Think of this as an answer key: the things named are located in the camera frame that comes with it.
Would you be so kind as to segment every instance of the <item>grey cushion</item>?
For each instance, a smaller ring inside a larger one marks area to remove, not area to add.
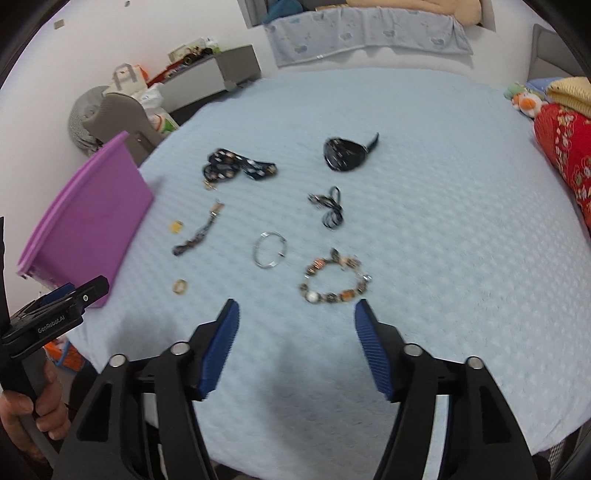
[[[549,77],[583,77],[583,69],[560,36],[534,25],[528,80]]]

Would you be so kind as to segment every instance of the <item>small yellow object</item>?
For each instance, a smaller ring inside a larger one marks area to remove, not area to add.
[[[183,229],[183,223],[179,220],[175,220],[170,224],[170,231],[172,233],[179,233]]]
[[[189,285],[185,280],[179,279],[176,282],[174,282],[173,292],[175,292],[177,295],[182,295],[187,291],[188,286]]]

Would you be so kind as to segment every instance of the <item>grey chair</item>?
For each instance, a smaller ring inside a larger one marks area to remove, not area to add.
[[[122,131],[129,133],[125,145],[137,166],[140,166],[164,139],[153,129],[141,104],[122,93],[107,93],[98,111],[90,118],[82,120],[82,126],[103,143],[107,143]]]

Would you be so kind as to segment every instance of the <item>bangle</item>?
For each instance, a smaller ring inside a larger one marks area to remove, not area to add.
[[[283,244],[283,247],[282,247],[282,250],[277,254],[278,255],[277,260],[273,260],[269,264],[262,264],[258,261],[258,249],[261,246],[261,242],[265,238],[267,238],[268,236],[278,236],[279,240],[281,240],[281,243]],[[261,233],[261,236],[259,236],[258,240],[255,242],[255,246],[252,249],[252,259],[255,261],[256,266],[259,268],[265,268],[265,269],[266,268],[273,268],[281,263],[281,261],[285,258],[286,252],[287,252],[287,240],[285,240],[285,238],[282,235],[278,234],[277,232],[263,232],[263,233]]]

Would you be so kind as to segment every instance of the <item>black cord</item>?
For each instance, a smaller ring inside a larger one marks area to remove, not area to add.
[[[340,190],[333,186],[326,195],[308,195],[308,200],[319,207],[330,209],[322,217],[322,223],[326,228],[335,229],[343,223],[343,208],[340,205]]]

